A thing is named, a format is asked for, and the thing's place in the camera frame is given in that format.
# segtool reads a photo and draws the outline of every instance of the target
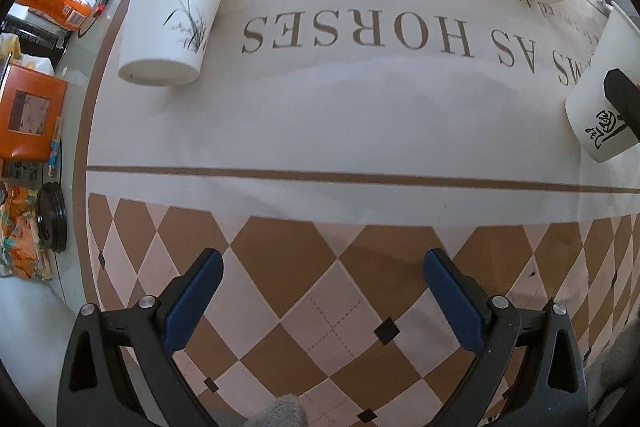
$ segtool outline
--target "gray knitted fabric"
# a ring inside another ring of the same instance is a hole
[[[293,395],[278,398],[258,416],[249,418],[244,427],[307,427],[305,410]]]

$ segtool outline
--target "grass illustration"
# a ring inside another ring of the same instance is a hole
[[[187,0],[187,6],[184,5],[183,0],[178,0],[178,3],[180,3],[180,7],[176,8],[170,13],[162,26],[166,26],[169,21],[171,21],[171,19],[174,18],[174,16],[176,16],[177,14],[183,14],[185,17],[187,17],[187,20],[189,22],[188,25],[184,25],[182,22],[178,22],[177,25],[171,26],[170,29],[178,30],[183,33],[184,40],[182,44],[184,48],[186,50],[191,50],[194,53],[197,53],[205,44],[207,25],[204,22],[204,15],[197,8],[195,10],[191,9],[191,0]]]

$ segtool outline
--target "table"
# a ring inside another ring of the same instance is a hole
[[[585,364],[637,312],[638,151],[594,163],[563,108],[594,0],[223,0],[179,89],[117,77],[125,11],[76,155],[85,292],[131,305],[223,252],[175,355],[208,407],[293,393],[314,426],[428,423],[470,363],[422,280],[433,247],[490,295],[564,302]]]

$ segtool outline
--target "orange bottle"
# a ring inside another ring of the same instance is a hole
[[[91,15],[91,6],[82,0],[15,0],[18,4],[40,10],[57,24],[71,31],[77,30]]]

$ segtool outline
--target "orange box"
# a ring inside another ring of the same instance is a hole
[[[46,162],[66,82],[10,60],[0,74],[0,158]]]

